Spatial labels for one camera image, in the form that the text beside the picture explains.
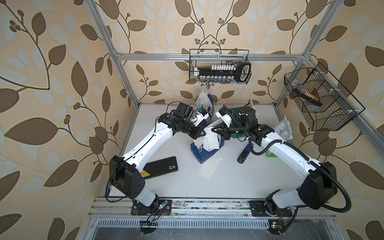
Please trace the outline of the large blue white tote bag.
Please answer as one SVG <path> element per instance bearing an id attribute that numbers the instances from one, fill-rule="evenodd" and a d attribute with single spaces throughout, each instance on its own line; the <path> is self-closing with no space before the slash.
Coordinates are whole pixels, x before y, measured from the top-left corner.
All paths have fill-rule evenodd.
<path id="1" fill-rule="evenodd" d="M 198 95 L 198 98 L 196 100 L 196 107 L 197 108 L 203 108 L 208 112 L 208 118 L 206 119 L 207 123 L 211 121 L 211 118 L 214 114 L 214 104 L 213 104 L 213 98 L 210 95 L 207 86 L 204 86 Z"/>

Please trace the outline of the blue stapler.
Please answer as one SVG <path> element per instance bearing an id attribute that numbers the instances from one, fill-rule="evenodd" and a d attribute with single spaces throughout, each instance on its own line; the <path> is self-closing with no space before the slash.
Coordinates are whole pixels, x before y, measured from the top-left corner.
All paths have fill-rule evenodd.
<path id="1" fill-rule="evenodd" d="M 238 163 L 243 164 L 250 153 L 251 153 L 250 145 L 247 145 L 238 156 L 237 158 Z"/>

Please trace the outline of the small blue white bag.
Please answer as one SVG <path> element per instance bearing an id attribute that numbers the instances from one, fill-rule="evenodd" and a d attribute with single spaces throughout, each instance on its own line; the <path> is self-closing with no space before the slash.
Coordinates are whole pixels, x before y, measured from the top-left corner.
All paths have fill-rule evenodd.
<path id="1" fill-rule="evenodd" d="M 246 107 L 250 107 L 250 108 L 256 110 L 251 92 L 249 92 L 249 102 L 246 104 Z"/>

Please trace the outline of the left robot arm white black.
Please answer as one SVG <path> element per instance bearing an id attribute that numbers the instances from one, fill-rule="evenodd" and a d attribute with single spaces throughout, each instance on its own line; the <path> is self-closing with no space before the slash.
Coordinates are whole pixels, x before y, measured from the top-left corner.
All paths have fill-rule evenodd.
<path id="1" fill-rule="evenodd" d="M 110 187 L 115 187 L 124 197 L 135 200 L 147 208 L 161 209 L 159 197 L 146 187 L 141 172 L 156 151 L 176 133 L 184 133 L 196 140 L 206 135 L 200 123 L 209 117 L 208 111 L 200 107 L 179 103 L 175 110 L 165 112 L 155 120 L 154 128 L 131 151 L 122 157 L 114 156 L 110 161 L 110 176 L 106 186 L 106 198 Z"/>

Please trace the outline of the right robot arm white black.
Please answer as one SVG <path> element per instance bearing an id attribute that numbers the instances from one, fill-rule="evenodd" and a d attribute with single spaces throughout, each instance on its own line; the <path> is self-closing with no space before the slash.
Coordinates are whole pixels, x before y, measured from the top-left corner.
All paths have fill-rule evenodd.
<path id="1" fill-rule="evenodd" d="M 244 136 L 251 154 L 260 156 L 270 151 L 301 178 L 299 186 L 276 190 L 265 198 L 265 211 L 269 215 L 275 216 L 288 207 L 343 211 L 327 204 L 338 192 L 346 193 L 337 180 L 336 168 L 332 164 L 322 164 L 309 157 L 284 140 L 270 126 L 259 124 L 256 111 L 249 106 L 239 108 L 237 113 L 223 106 L 215 115 L 218 121 L 212 132 L 221 135 L 225 140 L 229 140 L 232 135 Z"/>

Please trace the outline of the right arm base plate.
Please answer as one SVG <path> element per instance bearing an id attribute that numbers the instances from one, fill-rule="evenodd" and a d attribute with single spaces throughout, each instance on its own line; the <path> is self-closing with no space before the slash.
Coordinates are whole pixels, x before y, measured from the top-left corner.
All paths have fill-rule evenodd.
<path id="1" fill-rule="evenodd" d="M 280 209 L 273 202 L 265 200 L 249 201 L 253 217 L 292 217 L 293 213 L 288 208 Z"/>

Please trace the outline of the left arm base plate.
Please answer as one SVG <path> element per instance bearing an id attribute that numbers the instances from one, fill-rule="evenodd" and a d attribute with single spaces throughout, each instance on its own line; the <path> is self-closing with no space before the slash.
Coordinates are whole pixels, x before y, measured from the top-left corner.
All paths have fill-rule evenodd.
<path id="1" fill-rule="evenodd" d="M 162 216 L 169 216 L 173 207 L 173 201 L 165 199 L 155 199 L 155 202 L 149 207 L 146 207 L 136 200 L 132 200 L 132 202 L 132 216 L 150 216 L 151 214 L 159 214 L 160 212 L 162 212 Z"/>

